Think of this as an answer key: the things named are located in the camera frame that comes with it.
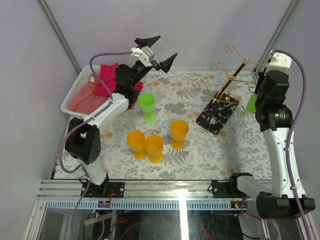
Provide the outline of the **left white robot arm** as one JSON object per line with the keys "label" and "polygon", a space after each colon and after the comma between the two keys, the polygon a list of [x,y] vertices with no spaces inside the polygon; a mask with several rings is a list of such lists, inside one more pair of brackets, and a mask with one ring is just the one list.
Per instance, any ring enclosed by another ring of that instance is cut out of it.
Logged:
{"label": "left white robot arm", "polygon": [[160,38],[159,35],[151,38],[136,38],[134,42],[137,46],[128,51],[129,55],[137,59],[134,65],[117,65],[112,71],[111,86],[108,86],[101,77],[97,78],[109,94],[109,99],[84,118],[74,117],[69,122],[68,133],[62,146],[79,162],[79,167],[93,184],[93,193],[98,197],[105,197],[110,190],[109,184],[105,182],[108,175],[98,160],[101,153],[101,128],[136,102],[141,91],[135,87],[150,70],[162,70],[168,73],[177,57],[175,53],[162,62],[154,59],[155,54],[151,47]]}

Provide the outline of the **green plastic wine glass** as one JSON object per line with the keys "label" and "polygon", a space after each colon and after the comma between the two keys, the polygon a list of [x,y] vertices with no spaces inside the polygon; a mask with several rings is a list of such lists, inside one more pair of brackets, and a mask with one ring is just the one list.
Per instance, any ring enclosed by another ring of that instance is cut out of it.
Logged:
{"label": "green plastic wine glass", "polygon": [[248,111],[249,113],[252,113],[252,114],[256,113],[256,107],[255,107],[256,99],[257,99],[257,94],[252,93],[245,108],[246,111]]}

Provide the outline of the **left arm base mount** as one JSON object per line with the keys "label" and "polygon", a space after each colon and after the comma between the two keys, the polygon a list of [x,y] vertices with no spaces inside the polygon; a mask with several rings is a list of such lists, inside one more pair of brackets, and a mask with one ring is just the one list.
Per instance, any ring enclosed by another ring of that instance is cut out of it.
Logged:
{"label": "left arm base mount", "polygon": [[85,198],[123,198],[125,193],[124,182],[113,182],[106,179],[101,185],[90,183],[87,192],[84,194]]}

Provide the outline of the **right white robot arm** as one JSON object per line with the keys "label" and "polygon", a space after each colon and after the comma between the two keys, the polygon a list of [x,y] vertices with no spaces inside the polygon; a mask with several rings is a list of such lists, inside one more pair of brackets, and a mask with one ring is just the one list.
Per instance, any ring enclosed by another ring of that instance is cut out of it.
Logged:
{"label": "right white robot arm", "polygon": [[255,201],[263,219],[295,219],[313,211],[315,200],[306,196],[294,152],[293,116],[284,104],[289,75],[279,70],[261,73],[256,86],[255,118],[267,143],[272,183],[268,188],[250,173],[233,173],[228,192]]}

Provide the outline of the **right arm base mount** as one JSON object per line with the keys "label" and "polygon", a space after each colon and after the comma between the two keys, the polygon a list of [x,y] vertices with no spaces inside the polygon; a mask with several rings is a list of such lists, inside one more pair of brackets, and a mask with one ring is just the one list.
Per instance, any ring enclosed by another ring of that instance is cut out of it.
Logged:
{"label": "right arm base mount", "polygon": [[207,188],[207,191],[212,193],[213,198],[216,199],[242,198],[244,193],[239,191],[237,187],[237,180],[242,176],[252,177],[253,175],[250,173],[234,172],[227,181],[211,180],[211,185]]}

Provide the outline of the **gold wine glass rack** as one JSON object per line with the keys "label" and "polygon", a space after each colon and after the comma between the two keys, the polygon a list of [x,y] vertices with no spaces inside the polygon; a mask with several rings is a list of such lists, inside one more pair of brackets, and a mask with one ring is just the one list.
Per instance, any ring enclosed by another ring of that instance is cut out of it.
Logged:
{"label": "gold wine glass rack", "polygon": [[216,71],[219,69],[219,67],[221,67],[227,76],[225,84],[219,91],[217,91],[216,94],[213,94],[205,81],[200,78],[195,78],[191,82],[192,86],[198,90],[200,90],[202,86],[205,86],[210,95],[211,101],[197,117],[195,122],[200,127],[214,135],[218,135],[221,132],[221,130],[233,114],[242,116],[246,112],[245,107],[237,99],[230,96],[232,83],[242,82],[242,80],[237,79],[237,76],[240,74],[240,72],[244,70],[244,68],[248,64],[255,64],[260,66],[267,66],[269,64],[268,62],[253,62],[249,57],[243,57],[242,54],[233,45],[225,46],[224,50],[229,54],[237,52],[237,54],[242,59],[242,63],[234,73],[229,74],[220,62],[213,61],[214,67],[212,67],[212,69]]}

